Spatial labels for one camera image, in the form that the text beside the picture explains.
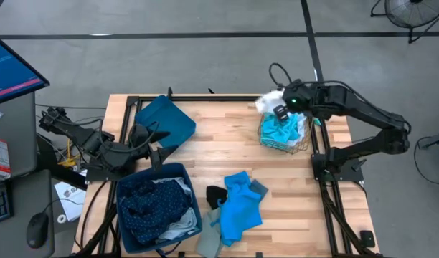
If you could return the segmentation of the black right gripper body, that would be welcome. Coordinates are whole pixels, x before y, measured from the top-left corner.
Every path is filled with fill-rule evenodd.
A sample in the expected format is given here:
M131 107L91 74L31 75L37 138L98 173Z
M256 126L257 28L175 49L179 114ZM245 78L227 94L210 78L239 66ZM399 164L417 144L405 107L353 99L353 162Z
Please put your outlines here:
M295 80L284 87L282 99L290 113L309 112L313 90L301 80Z

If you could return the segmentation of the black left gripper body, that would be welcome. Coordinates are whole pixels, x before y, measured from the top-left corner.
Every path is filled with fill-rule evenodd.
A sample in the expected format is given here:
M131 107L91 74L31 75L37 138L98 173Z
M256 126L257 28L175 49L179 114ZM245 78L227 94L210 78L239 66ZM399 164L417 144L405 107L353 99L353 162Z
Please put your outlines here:
M142 158L149 159L151 150L149 148L147 139L151 131L151 129L139 124L135 124L131 128L130 135L128 137L128 145L130 148L136 149L130 154L131 160L138 160Z

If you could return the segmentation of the white fluffy cloth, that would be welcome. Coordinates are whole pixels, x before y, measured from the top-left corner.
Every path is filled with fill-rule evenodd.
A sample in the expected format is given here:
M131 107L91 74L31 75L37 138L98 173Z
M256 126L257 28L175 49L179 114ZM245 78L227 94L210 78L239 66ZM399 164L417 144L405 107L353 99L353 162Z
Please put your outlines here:
M277 106L285 106L283 91L273 90L261 95L256 101L255 106L259 113L273 113Z

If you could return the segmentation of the turquoise knit cloth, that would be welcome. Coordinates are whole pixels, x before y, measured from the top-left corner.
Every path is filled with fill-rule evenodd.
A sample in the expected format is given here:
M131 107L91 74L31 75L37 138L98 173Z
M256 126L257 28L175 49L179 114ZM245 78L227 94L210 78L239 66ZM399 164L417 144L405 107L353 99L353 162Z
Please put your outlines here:
M285 121L266 113L260 126L260 138L271 143L295 146L305 137L305 121L306 116L301 113L290 114Z

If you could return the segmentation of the navy white-dotted cloth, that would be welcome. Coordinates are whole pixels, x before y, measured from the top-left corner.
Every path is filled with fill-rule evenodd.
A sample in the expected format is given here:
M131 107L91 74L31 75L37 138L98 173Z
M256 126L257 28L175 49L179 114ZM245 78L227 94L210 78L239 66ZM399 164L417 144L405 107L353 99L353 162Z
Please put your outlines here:
M177 182L153 183L152 180L127 181L121 185L118 198L123 228L136 241L149 245L164 233L191 207L191 199Z

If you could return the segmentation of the black cloth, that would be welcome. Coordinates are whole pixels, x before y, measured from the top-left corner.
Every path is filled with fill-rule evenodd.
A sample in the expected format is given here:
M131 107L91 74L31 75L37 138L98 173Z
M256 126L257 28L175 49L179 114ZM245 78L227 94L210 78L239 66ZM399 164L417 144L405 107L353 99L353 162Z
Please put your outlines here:
M206 200L212 209L217 209L220 204L227 200L227 190L219 186L208 186L206 188Z

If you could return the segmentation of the light grey cloth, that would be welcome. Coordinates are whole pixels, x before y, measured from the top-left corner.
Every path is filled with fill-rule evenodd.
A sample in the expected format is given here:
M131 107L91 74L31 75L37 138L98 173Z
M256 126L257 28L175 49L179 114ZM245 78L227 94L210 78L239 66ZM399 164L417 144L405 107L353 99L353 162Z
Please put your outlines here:
M176 238L182 237L185 234L191 235L198 231L197 217L193 208L188 208L186 213L180 218L180 220L171 223L169 228L162 233L157 239L157 242L171 241Z

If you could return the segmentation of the pale grey-green knit sock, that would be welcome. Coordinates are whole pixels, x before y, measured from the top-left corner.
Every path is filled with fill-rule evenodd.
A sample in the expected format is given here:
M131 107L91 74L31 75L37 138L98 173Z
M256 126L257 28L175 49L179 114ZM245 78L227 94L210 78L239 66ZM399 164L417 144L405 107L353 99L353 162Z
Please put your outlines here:
M196 248L196 253L202 257L217 258L222 250L220 213L221 208L216 208L202 217L203 229Z

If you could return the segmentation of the light blue fleece pants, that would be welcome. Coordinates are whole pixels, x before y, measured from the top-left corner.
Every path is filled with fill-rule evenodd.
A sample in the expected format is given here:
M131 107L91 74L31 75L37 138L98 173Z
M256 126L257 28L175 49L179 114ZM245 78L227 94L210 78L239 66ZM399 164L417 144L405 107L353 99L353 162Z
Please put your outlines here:
M219 205L219 225L222 243L228 247L240 242L244 231L263 223L260 195L249 189L251 182L246 171L225 177L227 200Z

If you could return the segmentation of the teal flat fabric tray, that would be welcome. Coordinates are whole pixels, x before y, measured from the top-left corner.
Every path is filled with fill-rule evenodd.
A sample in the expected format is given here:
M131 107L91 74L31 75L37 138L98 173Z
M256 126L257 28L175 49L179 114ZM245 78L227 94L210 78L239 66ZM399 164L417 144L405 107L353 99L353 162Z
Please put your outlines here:
M171 145L180 147L196 130L196 123L164 95L159 95L136 113L135 120L138 124L151 128L159 123L158 131L169 132L170 135L159 141L165 148Z

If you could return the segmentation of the dark blue fabric bin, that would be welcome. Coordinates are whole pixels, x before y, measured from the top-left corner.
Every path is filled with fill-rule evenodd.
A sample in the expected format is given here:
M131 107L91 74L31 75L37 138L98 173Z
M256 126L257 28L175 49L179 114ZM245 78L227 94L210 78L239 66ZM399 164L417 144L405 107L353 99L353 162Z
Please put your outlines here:
M121 197L122 190L121 185L127 181L139 181L143 179L148 180L157 180L162 178L174 178L174 177L182 177L184 178L186 184L192 188L193 191L193 201L190 208L194 209L194 212L197 217L197 226L199 227L199 230L194 232L191 235L185 234L184 236L181 236L179 238L176 238L171 241L165 241L165 242L157 242L155 241L152 244L149 245L142 245L139 244L136 241L136 238L131 234L130 230L123 228L123 219L121 218L122 211L120 208L120 205L118 203L118 198ZM197 198L195 196L194 188L192 186L192 182L189 178L189 175L187 173L187 170L185 169L184 165L181 163L168 163L164 164L159 171L155 171L152 168L148 168L146 170L131 174L129 176L126 176L125 178L122 178L117 185L116 190L116 201L117 201L117 216L118 216L118 223L120 224L120 231L121 231L121 237L122 242L125 250L130 254L136 254L136 253L143 253L143 252L149 252L152 250L155 250L159 253L160 256L166 256L170 254L169 251L163 252L161 249L163 247L169 246L171 244L178 246L181 244L182 241L185 239L188 239L192 236L195 236L202 232L202 218L199 210L199 205L197 203Z

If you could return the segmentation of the white printed paper sheet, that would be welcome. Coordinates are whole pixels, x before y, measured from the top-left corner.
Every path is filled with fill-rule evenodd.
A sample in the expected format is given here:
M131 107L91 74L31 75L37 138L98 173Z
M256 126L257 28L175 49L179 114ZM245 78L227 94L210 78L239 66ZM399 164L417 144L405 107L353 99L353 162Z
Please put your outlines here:
M79 219L85 200L85 191L65 182L56 183L55 191L64 211L62 214L64 219L58 219L57 221L74 221Z

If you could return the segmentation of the grey desk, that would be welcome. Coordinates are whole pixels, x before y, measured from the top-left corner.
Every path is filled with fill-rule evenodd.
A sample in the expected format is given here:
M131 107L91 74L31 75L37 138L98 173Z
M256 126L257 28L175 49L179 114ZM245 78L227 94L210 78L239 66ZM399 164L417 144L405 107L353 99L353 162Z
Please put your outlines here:
M48 258L55 250L52 210L47 209L47 241L40 248L28 246L29 220L52 201L48 170L37 170L34 94L0 104L0 139L9 146L13 217L0 222L0 258Z

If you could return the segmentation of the black computer mouse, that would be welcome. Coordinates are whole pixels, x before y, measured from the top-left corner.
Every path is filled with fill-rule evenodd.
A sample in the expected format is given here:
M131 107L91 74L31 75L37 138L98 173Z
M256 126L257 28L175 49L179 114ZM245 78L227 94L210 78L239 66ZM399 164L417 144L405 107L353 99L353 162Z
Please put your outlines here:
M49 217L43 211L35 214L27 225L26 240L32 249L38 249L47 241Z

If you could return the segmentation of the black floor fan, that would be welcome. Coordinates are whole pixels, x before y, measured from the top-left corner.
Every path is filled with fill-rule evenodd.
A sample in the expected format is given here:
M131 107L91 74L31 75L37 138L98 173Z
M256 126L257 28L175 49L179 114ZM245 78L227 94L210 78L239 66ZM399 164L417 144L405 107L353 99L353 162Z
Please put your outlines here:
M407 43L412 44L439 22L439 0L377 0L369 15L385 16L407 29Z

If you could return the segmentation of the computer monitor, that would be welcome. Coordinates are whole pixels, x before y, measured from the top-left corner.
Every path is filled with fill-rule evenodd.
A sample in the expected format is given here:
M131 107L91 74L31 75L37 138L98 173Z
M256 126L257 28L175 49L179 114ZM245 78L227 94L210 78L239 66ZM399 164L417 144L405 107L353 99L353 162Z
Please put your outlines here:
M0 39L0 104L48 86L46 77Z

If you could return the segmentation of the black table clamp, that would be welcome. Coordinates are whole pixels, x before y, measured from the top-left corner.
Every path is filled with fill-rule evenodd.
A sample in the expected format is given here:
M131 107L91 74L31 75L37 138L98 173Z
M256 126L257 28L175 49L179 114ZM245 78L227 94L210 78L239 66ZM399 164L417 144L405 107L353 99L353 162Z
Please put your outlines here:
M376 247L374 233L369 230L361 230L359 232L360 242L363 247L373 248Z

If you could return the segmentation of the black aluminium frame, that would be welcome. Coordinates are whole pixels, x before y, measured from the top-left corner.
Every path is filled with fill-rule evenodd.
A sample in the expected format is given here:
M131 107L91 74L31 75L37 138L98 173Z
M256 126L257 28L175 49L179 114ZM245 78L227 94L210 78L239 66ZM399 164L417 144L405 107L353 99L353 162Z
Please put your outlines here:
M319 183L311 155L326 147L351 143L346 119L332 117L310 127L303 147L294 154L259 143L261 117L253 94L173 94L171 100L196 125L193 136L171 154L185 166L199 209L209 210L208 186L222 186L226 176L245 171L268 193L260 204L262 224L223 247L219 258L320 257L355 253L354 245L324 207L325 188L355 234L373 232L367 196L356 182Z

